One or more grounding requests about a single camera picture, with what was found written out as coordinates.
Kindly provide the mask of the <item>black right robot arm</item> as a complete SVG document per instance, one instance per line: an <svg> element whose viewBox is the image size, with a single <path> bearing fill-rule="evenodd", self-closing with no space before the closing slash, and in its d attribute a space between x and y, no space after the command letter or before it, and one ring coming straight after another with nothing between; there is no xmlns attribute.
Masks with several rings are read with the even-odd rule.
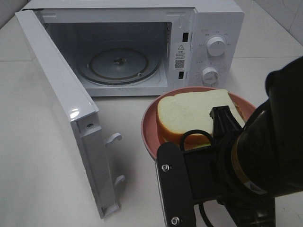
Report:
<svg viewBox="0 0 303 227"><path fill-rule="evenodd" d="M275 197L303 189L303 60L268 74L267 101L238 128L227 108L211 111L219 202L238 227L273 227Z"/></svg>

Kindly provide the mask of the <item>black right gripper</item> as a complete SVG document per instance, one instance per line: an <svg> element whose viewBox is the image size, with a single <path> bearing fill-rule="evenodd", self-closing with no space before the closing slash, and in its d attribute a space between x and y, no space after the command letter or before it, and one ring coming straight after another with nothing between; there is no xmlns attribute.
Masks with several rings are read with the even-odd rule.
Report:
<svg viewBox="0 0 303 227"><path fill-rule="evenodd" d="M250 187L249 181L242 181L242 172L236 154L234 132L242 127L232 115L229 106L213 107L210 111L213 120L213 138L221 139L216 169L220 179L220 195L217 202L227 209L238 227L270 226L270 198L264 192Z"/></svg>

